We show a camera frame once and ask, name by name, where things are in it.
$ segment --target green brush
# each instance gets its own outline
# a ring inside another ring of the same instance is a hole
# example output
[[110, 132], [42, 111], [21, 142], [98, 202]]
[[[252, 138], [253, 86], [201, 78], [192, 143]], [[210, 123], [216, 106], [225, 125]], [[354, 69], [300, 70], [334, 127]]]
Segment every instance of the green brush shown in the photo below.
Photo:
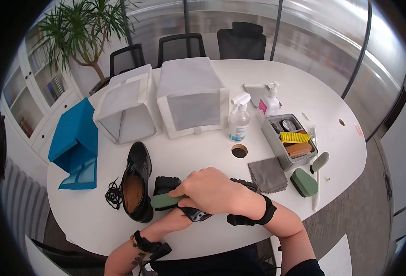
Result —
[[163, 193], [161, 195], [153, 196], [151, 199], [151, 206], [154, 209], [174, 206], [177, 205], [179, 201], [184, 199], [185, 197], [189, 197], [187, 195], [178, 196], [178, 197], [171, 197], [167, 193]]
[[318, 192], [318, 183], [301, 168], [295, 169], [290, 182], [302, 197], [314, 196]]

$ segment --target blue bag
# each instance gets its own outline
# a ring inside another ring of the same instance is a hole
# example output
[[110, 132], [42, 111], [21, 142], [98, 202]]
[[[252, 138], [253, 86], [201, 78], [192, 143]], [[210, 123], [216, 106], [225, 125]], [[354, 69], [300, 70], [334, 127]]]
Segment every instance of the blue bag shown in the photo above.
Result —
[[59, 189], [96, 187], [98, 129], [93, 113], [93, 106], [85, 98], [63, 113], [57, 124], [48, 159], [70, 174]]

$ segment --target palm plant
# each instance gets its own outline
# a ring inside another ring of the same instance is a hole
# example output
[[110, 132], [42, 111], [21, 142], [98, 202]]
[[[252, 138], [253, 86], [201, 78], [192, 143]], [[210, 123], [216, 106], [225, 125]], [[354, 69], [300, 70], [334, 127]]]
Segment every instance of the palm plant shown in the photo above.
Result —
[[105, 76], [98, 65], [100, 54], [112, 35], [121, 40], [126, 37], [126, 29], [134, 33], [132, 21], [122, 11], [138, 8], [135, 4], [128, 0], [113, 4], [110, 0], [74, 0], [71, 5], [56, 5], [38, 25], [50, 69], [57, 72], [60, 64], [66, 70], [71, 58], [81, 66], [93, 67], [104, 83]]

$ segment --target fabric storage bin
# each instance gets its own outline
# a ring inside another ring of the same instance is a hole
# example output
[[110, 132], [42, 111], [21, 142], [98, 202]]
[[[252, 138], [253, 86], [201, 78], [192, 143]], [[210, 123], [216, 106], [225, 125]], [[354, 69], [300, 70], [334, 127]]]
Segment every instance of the fabric storage bin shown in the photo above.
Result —
[[97, 135], [94, 108], [87, 98], [63, 113], [51, 141], [48, 160], [70, 175], [59, 189], [87, 190], [96, 187]]
[[128, 144], [162, 133], [150, 64], [112, 77], [103, 89], [93, 121], [114, 144]]
[[228, 124], [229, 90], [207, 57], [164, 62], [157, 103], [170, 139]]

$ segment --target pump bottle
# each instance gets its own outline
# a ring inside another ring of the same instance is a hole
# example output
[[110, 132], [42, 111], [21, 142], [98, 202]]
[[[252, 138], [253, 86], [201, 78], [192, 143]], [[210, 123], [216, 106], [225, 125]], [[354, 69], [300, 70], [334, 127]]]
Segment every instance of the pump bottle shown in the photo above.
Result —
[[277, 87], [279, 83], [274, 81], [274, 87], [269, 90], [269, 93], [264, 94], [258, 103], [257, 116], [260, 122], [269, 116], [275, 116], [280, 108], [280, 101], [277, 99]]
[[233, 108], [229, 114], [228, 137], [232, 141], [241, 141], [246, 136], [251, 115], [247, 111], [247, 105], [251, 96], [243, 93], [231, 100]]

